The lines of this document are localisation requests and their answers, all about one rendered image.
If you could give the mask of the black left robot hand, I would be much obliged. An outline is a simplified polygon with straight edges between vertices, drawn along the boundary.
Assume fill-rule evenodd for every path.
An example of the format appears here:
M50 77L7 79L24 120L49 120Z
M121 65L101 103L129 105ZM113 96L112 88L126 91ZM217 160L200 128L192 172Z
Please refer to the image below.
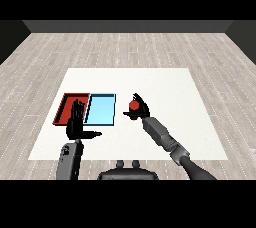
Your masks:
M71 116L66 126L66 135L70 140L93 139L101 136L101 132L83 130L84 103L76 99L72 103Z

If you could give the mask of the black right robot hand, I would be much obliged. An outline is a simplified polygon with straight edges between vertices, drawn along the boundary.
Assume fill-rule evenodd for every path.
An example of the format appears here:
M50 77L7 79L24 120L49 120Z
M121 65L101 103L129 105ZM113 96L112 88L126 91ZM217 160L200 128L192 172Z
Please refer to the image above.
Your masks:
M148 105L144 102L144 100L137 94L133 94L133 100L139 102L139 112L131 113L124 112L124 115L130 117L137 116L138 118L146 118L150 116L150 111Z

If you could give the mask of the small red can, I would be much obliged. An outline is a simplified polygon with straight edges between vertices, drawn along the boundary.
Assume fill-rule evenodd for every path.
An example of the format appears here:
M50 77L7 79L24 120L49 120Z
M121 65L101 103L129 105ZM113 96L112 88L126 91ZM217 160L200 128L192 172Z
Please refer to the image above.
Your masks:
M132 100L129 103L129 112L131 112L131 113L139 112L139 102L137 102L136 100ZM130 119L131 120L137 120L138 117L133 116L133 117L130 117Z

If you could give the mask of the shallow red open box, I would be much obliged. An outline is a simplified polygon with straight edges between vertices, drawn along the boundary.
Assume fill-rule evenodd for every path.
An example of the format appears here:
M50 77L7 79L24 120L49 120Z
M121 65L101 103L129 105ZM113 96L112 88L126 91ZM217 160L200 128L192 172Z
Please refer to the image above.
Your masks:
M82 102L87 107L89 93L65 93L62 97L55 118L52 122L55 126L66 126L71 117L72 104L75 100Z

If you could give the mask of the shallow light blue open box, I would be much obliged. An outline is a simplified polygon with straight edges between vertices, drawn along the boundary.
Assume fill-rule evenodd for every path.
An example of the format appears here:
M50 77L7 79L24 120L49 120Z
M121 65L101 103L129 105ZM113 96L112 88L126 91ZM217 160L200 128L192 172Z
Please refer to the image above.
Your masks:
M116 95L114 93L92 93L86 114L85 126L113 126L115 118Z

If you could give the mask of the dark grey robot body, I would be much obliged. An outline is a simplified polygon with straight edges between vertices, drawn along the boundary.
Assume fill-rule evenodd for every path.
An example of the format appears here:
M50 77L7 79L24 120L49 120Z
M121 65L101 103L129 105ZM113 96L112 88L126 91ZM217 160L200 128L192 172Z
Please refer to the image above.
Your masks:
M98 180L158 180L158 176L155 172L142 169L138 160L132 161L131 168L125 168L124 161L118 160L116 167L101 172Z

